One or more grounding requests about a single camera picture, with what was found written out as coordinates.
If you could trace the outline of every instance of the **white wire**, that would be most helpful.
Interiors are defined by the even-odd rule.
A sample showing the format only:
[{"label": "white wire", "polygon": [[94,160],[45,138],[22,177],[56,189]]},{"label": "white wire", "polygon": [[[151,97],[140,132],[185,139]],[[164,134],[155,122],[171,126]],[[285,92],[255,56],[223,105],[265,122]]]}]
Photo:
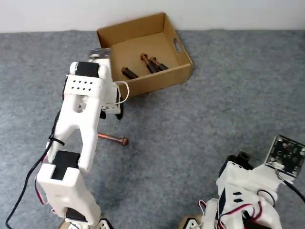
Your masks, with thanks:
[{"label": "white wire", "polygon": [[206,203],[205,203],[202,199],[200,199],[200,200],[198,201],[198,205],[199,205],[199,207],[200,207],[200,209],[201,209],[201,211],[202,211],[202,214],[205,215],[205,210],[204,210],[203,207],[201,206],[201,202],[203,202],[205,206],[206,206]]},{"label": "white wire", "polygon": [[129,86],[128,86],[128,84],[125,82],[125,81],[115,81],[114,83],[123,83],[123,84],[125,84],[126,85],[126,88],[127,88],[127,95],[126,95],[126,98],[123,100],[123,101],[119,101],[119,102],[117,102],[117,103],[110,103],[110,104],[122,104],[122,103],[124,103],[127,99],[128,99],[128,96],[129,96],[129,93],[130,93],[130,90],[129,90]]}]

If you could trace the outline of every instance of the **red wire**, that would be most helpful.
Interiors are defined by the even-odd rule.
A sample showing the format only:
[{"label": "red wire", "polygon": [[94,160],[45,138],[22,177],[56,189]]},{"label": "red wire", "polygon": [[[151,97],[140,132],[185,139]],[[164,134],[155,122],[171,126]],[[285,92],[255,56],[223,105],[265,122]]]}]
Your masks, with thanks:
[{"label": "red wire", "polygon": [[[47,158],[47,156],[48,156],[48,155],[46,155],[46,156],[43,158],[43,160],[41,161],[41,163],[43,163],[43,162],[45,161],[45,159]],[[45,201],[43,200],[43,197],[42,197],[40,191],[39,191],[38,188],[37,188],[37,176],[35,177],[34,187],[35,187],[35,191],[36,191],[36,194],[37,194],[37,197],[38,197],[40,203],[41,203],[42,205],[47,205],[48,202],[45,202]]]},{"label": "red wire", "polygon": [[[258,220],[258,218],[260,218],[260,217],[262,216],[262,213],[263,213],[263,207],[262,207],[262,203],[261,203],[260,201],[258,202],[258,205],[259,205],[260,211],[259,211],[258,215],[255,216],[255,217],[253,217],[254,214],[255,214],[255,208],[253,208],[253,214],[252,214],[252,216],[251,216],[251,217],[252,217],[251,220],[253,220],[253,221]],[[233,209],[233,210],[231,210],[231,211],[229,211],[229,212],[226,212],[226,213],[221,214],[221,215],[219,216],[219,218],[218,218],[218,224],[217,224],[217,226],[219,226],[221,229],[224,229],[224,227],[222,226],[221,217],[222,217],[222,216],[225,216],[225,215],[231,215],[231,214],[233,214],[233,213],[236,213],[237,211],[239,211],[239,210],[241,210],[241,209],[243,209],[243,208],[245,208],[245,207],[247,207],[247,206],[253,206],[253,205],[252,205],[252,204],[243,204],[243,205],[241,205],[241,206],[239,206],[239,207],[237,207],[237,208],[235,208],[235,209]]]},{"label": "red wire", "polygon": [[259,213],[257,214],[257,216],[255,216],[254,218],[251,219],[253,221],[258,220],[258,218],[260,218],[263,213],[263,207],[262,207],[262,203],[260,201],[258,202],[258,206],[259,206]]}]

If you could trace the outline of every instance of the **gray carpet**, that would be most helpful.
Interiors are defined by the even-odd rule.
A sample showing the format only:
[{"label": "gray carpet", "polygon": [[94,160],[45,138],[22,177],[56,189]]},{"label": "gray carpet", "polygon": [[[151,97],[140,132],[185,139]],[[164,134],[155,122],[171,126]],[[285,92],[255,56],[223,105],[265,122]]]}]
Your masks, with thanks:
[{"label": "gray carpet", "polygon": [[[180,31],[195,67],[189,81],[131,98],[125,117],[108,116],[86,184],[115,229],[175,229],[196,202],[216,197],[229,154],[245,150],[256,166],[276,134],[305,142],[305,31]],[[83,31],[0,34],[1,226],[25,174],[43,153],[73,61],[99,47]],[[76,133],[67,149],[79,150]],[[305,192],[305,169],[295,181]],[[283,228],[304,228],[305,206],[280,187]],[[11,220],[14,228],[61,222],[36,198],[33,177]]]}]

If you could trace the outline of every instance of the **circuit board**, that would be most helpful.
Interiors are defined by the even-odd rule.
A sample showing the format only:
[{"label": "circuit board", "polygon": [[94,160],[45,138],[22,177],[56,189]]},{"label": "circuit board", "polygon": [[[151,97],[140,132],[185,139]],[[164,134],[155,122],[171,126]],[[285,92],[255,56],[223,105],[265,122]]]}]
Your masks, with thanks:
[{"label": "circuit board", "polygon": [[297,178],[305,159],[305,145],[278,135],[270,148],[265,165]]}]

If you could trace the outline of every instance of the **white wall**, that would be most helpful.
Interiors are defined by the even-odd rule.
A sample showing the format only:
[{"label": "white wall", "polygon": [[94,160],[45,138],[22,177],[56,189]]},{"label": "white wall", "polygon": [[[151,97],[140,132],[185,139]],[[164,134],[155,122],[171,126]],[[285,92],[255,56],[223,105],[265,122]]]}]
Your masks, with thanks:
[{"label": "white wall", "polygon": [[305,29],[305,0],[0,0],[0,32],[96,30],[160,11],[177,29]]}]

